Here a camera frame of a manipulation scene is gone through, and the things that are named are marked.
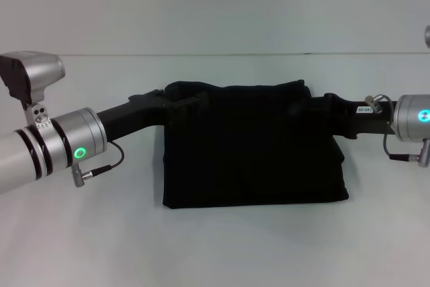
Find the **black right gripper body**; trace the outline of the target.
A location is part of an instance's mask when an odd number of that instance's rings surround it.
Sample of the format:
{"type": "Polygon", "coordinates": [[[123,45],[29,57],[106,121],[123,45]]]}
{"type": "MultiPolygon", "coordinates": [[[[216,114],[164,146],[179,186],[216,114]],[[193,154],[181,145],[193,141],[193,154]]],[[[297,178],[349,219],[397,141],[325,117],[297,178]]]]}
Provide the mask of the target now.
{"type": "Polygon", "coordinates": [[[348,101],[326,93],[310,100],[310,124],[330,135],[355,140],[358,134],[394,134],[388,126],[396,102],[379,102],[381,112],[374,112],[364,101],[348,101]]]}

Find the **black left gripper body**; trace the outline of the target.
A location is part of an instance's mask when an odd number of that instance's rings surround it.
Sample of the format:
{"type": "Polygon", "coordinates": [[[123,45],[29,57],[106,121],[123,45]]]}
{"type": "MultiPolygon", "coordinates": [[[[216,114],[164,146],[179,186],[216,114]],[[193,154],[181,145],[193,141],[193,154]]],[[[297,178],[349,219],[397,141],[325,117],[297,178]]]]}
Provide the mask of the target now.
{"type": "Polygon", "coordinates": [[[163,90],[132,95],[120,106],[98,112],[108,141],[128,136],[151,126],[165,125],[171,102],[163,90]]]}

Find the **black shirt with FREE print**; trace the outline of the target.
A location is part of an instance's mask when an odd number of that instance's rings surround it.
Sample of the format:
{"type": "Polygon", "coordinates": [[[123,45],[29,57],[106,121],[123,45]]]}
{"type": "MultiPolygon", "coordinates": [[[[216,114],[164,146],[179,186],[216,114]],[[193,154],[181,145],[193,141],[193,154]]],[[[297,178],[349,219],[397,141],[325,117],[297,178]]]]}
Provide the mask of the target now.
{"type": "Polygon", "coordinates": [[[207,108],[164,129],[163,204],[171,209],[339,202],[349,194],[344,155],[327,133],[288,116],[311,97],[301,80],[217,87],[178,81],[181,99],[204,94],[207,108]]]}

